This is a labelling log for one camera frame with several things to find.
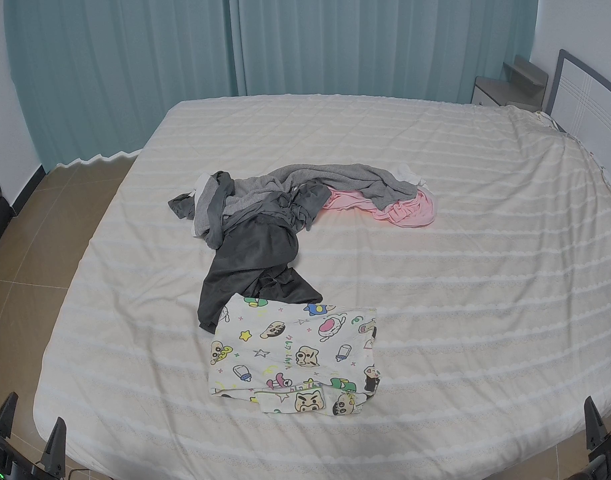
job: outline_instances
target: striped bed sheet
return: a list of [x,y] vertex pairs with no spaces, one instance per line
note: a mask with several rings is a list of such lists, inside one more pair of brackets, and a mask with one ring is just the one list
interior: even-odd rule
[[[214,252],[166,202],[199,171],[401,162],[438,214],[397,228],[322,211],[294,266],[378,311],[356,416],[212,397],[199,293]],[[254,96],[171,109],[110,203],[45,350],[34,419],[116,479],[478,480],[611,409],[611,192],[571,138],[514,107]]]

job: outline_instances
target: nightstand drawer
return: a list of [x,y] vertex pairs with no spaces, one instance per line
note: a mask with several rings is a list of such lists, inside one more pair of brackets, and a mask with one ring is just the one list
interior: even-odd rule
[[474,93],[472,94],[473,105],[483,105],[484,107],[498,107],[500,106],[496,101],[490,98],[485,92],[474,86]]

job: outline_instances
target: tiled floor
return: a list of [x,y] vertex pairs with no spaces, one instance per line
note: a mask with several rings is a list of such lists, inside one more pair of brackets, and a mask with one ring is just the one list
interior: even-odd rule
[[[12,444],[30,460],[45,445],[32,418],[43,352],[78,262],[133,160],[57,168],[0,242],[0,405],[19,395]],[[611,429],[611,416],[605,419]],[[562,480],[587,464],[582,433],[488,480]],[[67,472],[80,467],[70,459]],[[107,479],[76,472],[72,480]]]

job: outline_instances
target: white headboard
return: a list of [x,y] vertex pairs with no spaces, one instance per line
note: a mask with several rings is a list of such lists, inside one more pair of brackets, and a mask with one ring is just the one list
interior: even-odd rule
[[561,50],[545,112],[580,140],[611,177],[611,82]]

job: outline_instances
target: curtain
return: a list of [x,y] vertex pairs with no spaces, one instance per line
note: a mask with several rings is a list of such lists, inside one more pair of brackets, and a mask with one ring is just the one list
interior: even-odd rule
[[46,170],[141,148],[176,103],[262,93],[469,102],[529,57],[538,0],[5,0]]
[[236,95],[226,1],[4,0],[44,168],[137,150],[179,101]]
[[470,102],[529,58],[537,0],[238,0],[245,93]]

